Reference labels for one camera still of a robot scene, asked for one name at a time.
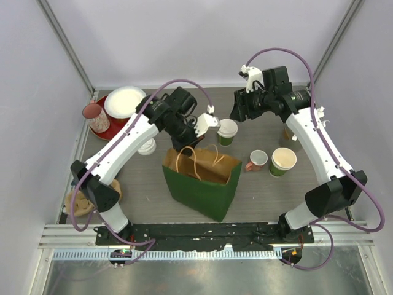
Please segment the green paper bag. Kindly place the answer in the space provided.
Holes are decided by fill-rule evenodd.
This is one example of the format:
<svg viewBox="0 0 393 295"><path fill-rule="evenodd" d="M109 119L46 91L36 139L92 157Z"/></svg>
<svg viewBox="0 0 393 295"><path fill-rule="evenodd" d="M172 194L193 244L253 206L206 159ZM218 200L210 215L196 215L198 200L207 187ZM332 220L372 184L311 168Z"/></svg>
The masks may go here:
<svg viewBox="0 0 393 295"><path fill-rule="evenodd" d="M219 152L215 144L167 150L163 174L173 199L221 222L234 199L242 161Z"/></svg>

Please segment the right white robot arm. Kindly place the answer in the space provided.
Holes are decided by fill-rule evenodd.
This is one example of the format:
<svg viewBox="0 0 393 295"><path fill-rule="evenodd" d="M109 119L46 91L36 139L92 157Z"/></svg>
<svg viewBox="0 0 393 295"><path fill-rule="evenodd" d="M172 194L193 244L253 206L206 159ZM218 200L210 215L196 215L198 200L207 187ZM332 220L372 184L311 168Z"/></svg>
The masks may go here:
<svg viewBox="0 0 393 295"><path fill-rule="evenodd" d="M244 65L239 75L247 84L234 92L230 119L244 122L265 112L279 116L297 137L317 176L319 186L305 194L303 203L279 217L278 237L290 243L311 222L355 204L367 176L362 170L354 171L338 152L311 106L309 92L292 88L285 66L261 71Z"/></svg>

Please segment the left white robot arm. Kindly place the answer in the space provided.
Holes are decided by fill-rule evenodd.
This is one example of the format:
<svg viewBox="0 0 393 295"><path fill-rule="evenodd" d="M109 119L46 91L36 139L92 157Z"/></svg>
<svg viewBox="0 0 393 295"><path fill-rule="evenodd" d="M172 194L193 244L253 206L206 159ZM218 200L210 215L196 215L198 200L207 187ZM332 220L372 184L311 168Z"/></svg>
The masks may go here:
<svg viewBox="0 0 393 295"><path fill-rule="evenodd" d="M146 95L133 86L113 90L98 114L126 119L123 128L95 155L85 162L76 160L71 165L74 192L83 193L98 211L117 245L130 244L132 223L123 213L120 194L111 186L116 174L148 140L161 131L167 132L174 147L180 151L186 146L195 147L211 127L219 126L214 116L214 105L208 104L206 113L196 118L196 124L187 122L197 105L196 99L182 87L172 94L157 97Z"/></svg>

